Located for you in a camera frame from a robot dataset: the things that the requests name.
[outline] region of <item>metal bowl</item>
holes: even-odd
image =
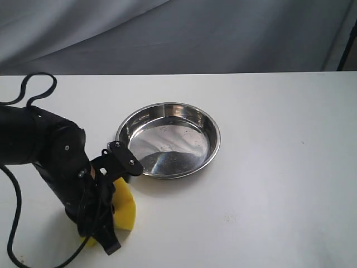
[[[119,127],[123,142],[144,167],[159,179],[190,175],[217,154],[220,132],[204,111],[183,103],[158,103],[131,114]]]

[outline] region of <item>white table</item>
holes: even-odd
[[[0,99],[22,77],[0,76]],[[137,221],[107,256],[84,250],[69,267],[357,267],[357,72],[168,76],[58,76],[35,105],[86,130],[90,159],[137,108],[193,104],[220,127],[221,149],[199,174],[132,185]],[[27,97],[48,77],[33,78]],[[31,165],[10,166],[23,191],[15,253],[52,267],[79,244],[74,224]],[[0,174],[0,267],[15,193]]]

